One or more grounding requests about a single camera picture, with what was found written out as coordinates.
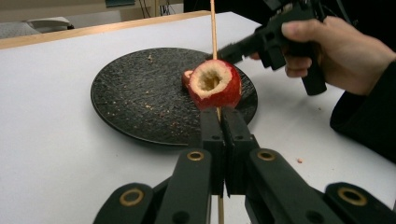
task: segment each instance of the human hand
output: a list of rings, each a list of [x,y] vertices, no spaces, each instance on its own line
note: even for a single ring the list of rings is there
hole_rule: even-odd
[[[324,22],[285,22],[282,33],[292,41],[318,43],[318,63],[326,82],[358,95],[370,94],[388,65],[396,60],[396,53],[378,39],[335,17],[327,17]],[[287,49],[284,55],[288,77],[307,75],[310,58],[294,57]]]

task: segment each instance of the round plate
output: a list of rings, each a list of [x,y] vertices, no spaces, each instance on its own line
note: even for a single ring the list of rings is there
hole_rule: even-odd
[[[92,104],[117,131],[143,141],[187,146],[200,136],[200,111],[182,88],[181,76],[205,61],[191,49],[144,49],[106,65],[92,83]],[[236,109],[249,123],[256,113],[257,92],[242,78],[242,99]]]

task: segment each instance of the table surface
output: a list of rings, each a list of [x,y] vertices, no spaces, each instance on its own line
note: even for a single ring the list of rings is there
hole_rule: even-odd
[[[233,13],[216,19],[219,48],[259,26]],[[125,54],[153,48],[210,53],[211,40],[207,11],[0,40],[0,223],[92,223],[118,187],[155,187],[169,177],[181,149],[110,128],[93,109],[91,85]],[[309,97],[302,81],[283,69],[250,59],[237,66],[258,93],[248,127],[261,147],[281,153],[315,189],[347,182],[394,205],[396,165],[329,126],[341,90],[328,86]],[[224,203],[225,223],[249,223],[242,196]]]

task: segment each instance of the wooden stick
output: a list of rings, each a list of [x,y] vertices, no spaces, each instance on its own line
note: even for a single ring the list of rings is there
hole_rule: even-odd
[[[215,0],[210,0],[210,13],[212,19],[212,46],[213,46],[213,59],[218,58],[218,42],[216,35],[216,16],[215,16]]]
[[[212,46],[213,46],[213,59],[218,58],[218,43],[216,35],[216,16],[215,16],[215,0],[210,0],[210,12],[212,20]],[[214,87],[219,85],[217,81],[214,83]],[[221,119],[221,108],[217,107],[219,121]],[[224,224],[224,202],[221,195],[218,196],[218,210],[219,210],[219,224]]]

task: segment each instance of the apple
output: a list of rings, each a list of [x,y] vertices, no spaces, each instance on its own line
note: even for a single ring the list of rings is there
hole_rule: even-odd
[[[200,110],[222,106],[234,108],[241,99],[241,77],[232,64],[208,60],[190,73],[188,90]]]
[[[186,70],[181,76],[181,85],[185,90],[189,89],[190,75],[192,74],[192,72],[193,72],[192,70]]]

